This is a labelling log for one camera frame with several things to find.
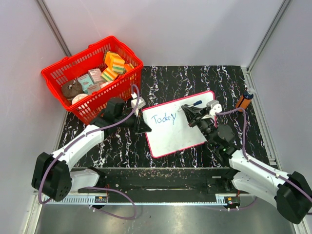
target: black marble table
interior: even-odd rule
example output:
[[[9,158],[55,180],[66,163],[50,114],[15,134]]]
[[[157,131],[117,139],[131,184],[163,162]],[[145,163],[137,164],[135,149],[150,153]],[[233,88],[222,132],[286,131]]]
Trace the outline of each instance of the black marble table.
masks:
[[[243,72],[239,66],[148,66],[142,71],[142,96],[147,106],[212,90],[224,111],[234,109],[246,89]],[[243,116],[235,113],[217,118],[218,124],[230,125],[237,145],[241,144]],[[59,147],[67,144],[84,129],[84,124],[69,113]],[[247,153],[268,163],[257,120],[250,105],[247,108]],[[102,143],[91,149],[76,167],[219,167],[210,149],[205,145],[176,152],[161,158],[152,158],[145,134],[135,135],[129,129],[118,128]]]

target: orange bottle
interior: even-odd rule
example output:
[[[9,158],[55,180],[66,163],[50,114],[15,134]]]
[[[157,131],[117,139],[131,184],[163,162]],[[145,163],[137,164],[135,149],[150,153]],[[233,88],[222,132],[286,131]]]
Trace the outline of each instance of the orange bottle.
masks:
[[[251,93],[251,91],[246,90],[242,96],[240,97],[240,99],[238,100],[238,103],[236,104],[235,108],[241,107],[246,109],[247,106],[251,103],[252,99],[254,97],[254,94]]]

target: blue marker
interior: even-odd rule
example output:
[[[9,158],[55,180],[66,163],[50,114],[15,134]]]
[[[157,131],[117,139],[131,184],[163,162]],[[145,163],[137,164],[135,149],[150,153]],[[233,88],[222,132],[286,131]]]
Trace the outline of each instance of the blue marker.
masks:
[[[189,105],[188,107],[197,106],[197,105],[202,104],[202,103],[203,103],[202,101],[197,101],[197,102],[194,102],[192,105]]]

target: red plastic basket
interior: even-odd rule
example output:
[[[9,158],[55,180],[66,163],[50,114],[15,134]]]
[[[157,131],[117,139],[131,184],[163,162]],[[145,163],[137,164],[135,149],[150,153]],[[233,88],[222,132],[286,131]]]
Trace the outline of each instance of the red plastic basket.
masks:
[[[103,61],[106,51],[118,53],[126,63],[131,63],[135,68],[126,74],[119,76],[114,82],[99,91],[93,92],[74,105],[62,94],[61,87],[64,83],[81,77],[88,70],[99,68],[103,71],[107,66]],[[110,36],[97,43],[88,46],[88,49],[45,68],[41,74],[46,80],[47,86],[55,96],[70,112],[73,112],[83,123],[89,124],[98,113],[106,107],[110,98],[119,97],[128,100],[131,97],[131,85],[136,84],[139,89],[141,85],[141,72],[143,62],[135,56],[124,43]]]

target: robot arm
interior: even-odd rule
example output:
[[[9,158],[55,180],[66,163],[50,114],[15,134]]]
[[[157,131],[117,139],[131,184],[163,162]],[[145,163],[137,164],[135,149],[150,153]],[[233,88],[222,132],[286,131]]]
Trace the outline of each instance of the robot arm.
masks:
[[[47,168],[60,154],[62,155],[51,168],[43,184],[42,192],[45,195],[55,201],[61,201],[70,191],[77,191],[81,188],[94,187],[96,185],[103,187],[103,184],[105,185],[105,173],[100,170],[93,167],[78,172],[71,172],[71,170],[91,148],[101,143],[105,137],[116,130],[117,127],[103,131],[100,128],[124,119],[128,115],[124,111],[124,107],[125,102],[122,99],[112,98],[108,101],[106,108],[76,138],[50,155],[47,153],[39,155],[32,179],[33,188],[39,190]],[[145,124],[141,117],[142,113],[136,110],[136,114],[130,116],[119,127],[132,127],[136,134],[150,132],[151,128]]]
[[[214,149],[214,156],[221,166],[232,169],[224,176],[228,182],[238,190],[246,191],[269,202],[288,221],[295,224],[301,222],[312,207],[312,203],[290,183],[295,184],[311,197],[312,191],[303,175],[298,172],[289,174],[280,171],[254,157],[244,155],[242,149],[233,144],[234,133],[230,126],[214,126],[212,121],[214,114],[221,112],[217,101],[207,103],[205,108],[187,105],[181,108],[189,126],[197,126],[209,146]]]

